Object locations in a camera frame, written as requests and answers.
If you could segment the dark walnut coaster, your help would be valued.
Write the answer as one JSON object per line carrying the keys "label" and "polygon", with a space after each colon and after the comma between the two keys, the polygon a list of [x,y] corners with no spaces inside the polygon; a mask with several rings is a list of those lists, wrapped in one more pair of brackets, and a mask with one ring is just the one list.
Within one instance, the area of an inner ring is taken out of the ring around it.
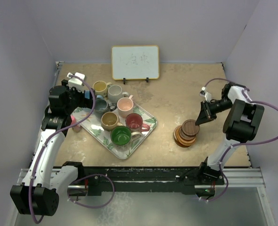
{"label": "dark walnut coaster", "polygon": [[196,121],[193,119],[186,120],[182,124],[182,131],[187,136],[195,136],[200,131],[200,126],[195,124]]}
{"label": "dark walnut coaster", "polygon": [[186,141],[193,141],[196,136],[188,136],[186,135],[183,131],[182,131],[182,127],[179,126],[179,136],[183,139],[183,140],[186,140]]}

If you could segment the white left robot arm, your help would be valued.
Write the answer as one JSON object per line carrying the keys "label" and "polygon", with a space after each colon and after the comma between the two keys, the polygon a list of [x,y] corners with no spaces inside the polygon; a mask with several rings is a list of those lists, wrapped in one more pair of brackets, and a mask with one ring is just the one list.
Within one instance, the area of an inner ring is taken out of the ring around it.
{"label": "white left robot arm", "polygon": [[95,108],[95,93],[90,89],[90,98],[86,99],[85,86],[88,84],[84,79],[72,74],[68,80],[62,80],[60,86],[49,90],[49,105],[44,112],[37,151],[22,182],[10,190],[10,197],[20,214],[54,215],[59,195],[67,191],[69,184],[79,185],[85,180],[84,166],[73,161],[67,161],[54,177],[51,176],[68,129],[76,126],[71,114],[78,107]]}

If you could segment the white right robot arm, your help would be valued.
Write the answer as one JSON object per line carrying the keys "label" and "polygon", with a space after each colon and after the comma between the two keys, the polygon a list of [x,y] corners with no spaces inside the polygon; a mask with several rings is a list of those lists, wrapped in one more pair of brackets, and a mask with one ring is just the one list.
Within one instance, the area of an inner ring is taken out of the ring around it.
{"label": "white right robot arm", "polygon": [[200,95],[205,98],[201,102],[199,116],[195,125],[199,126],[217,118],[217,114],[229,110],[222,131],[225,138],[213,154],[208,156],[199,166],[198,181],[209,184],[222,176],[221,170],[226,161],[239,147],[247,141],[252,141],[264,113],[264,107],[252,104],[247,94],[248,88],[233,82],[224,85],[220,100],[211,100],[211,94],[202,87]]}

